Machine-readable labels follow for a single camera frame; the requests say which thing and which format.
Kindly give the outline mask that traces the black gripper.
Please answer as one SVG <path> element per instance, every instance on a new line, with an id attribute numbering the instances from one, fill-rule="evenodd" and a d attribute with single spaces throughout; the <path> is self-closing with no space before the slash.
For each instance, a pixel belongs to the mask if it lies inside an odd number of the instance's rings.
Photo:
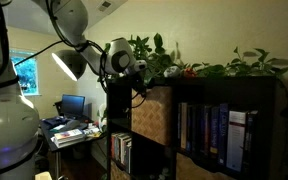
<path id="1" fill-rule="evenodd" d="M 142 97 L 147 95 L 147 84 L 145 83 L 146 71 L 139 71 L 127 75 L 130 87 Z"/>

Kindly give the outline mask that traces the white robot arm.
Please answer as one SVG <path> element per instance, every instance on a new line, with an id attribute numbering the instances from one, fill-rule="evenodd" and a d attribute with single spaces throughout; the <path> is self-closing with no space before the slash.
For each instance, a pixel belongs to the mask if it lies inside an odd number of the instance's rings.
<path id="1" fill-rule="evenodd" d="M 69 75 L 73 69 L 64 60 L 89 65 L 101 78 L 120 73 L 132 76 L 147 67 L 145 61 L 134 57 L 124 38 L 112 40 L 108 51 L 85 38 L 88 12 L 81 0 L 32 1 L 49 15 L 60 41 L 71 48 L 53 55 Z M 0 180 L 33 180 L 40 118 L 33 103 L 23 95 L 15 64 L 9 57 L 3 8 L 11 2 L 0 0 Z"/>

